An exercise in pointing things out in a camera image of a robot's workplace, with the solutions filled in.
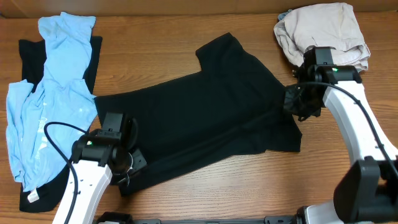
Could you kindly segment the black t-shirt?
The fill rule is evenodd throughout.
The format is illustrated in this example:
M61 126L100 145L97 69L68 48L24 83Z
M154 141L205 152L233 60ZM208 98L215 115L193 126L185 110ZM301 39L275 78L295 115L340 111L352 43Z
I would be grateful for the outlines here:
M100 119L119 112L138 124L147 165L120 187L122 195L229 156L300 151L302 134L283 111L283 84L234 36L224 34L196 55L198 73L95 99Z

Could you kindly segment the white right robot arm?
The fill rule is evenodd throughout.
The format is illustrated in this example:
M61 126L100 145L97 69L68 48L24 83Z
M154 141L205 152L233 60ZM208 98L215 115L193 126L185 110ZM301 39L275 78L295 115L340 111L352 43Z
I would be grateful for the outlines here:
M329 202L298 209L289 223L385 223L397 221L397 148L388 140L366 99L359 72L335 65L328 47L305 52L287 86L284 110L305 121L322 108L332 113L349 152L350 168Z

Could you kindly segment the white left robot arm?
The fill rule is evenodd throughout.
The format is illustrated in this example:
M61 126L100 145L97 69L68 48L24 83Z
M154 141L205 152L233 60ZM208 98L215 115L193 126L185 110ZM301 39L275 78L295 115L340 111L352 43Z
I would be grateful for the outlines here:
M124 113L106 113L102 127L82 135L67 159L70 169L54 223L94 223L109 185L127 187L147 161L136 147L138 124Z

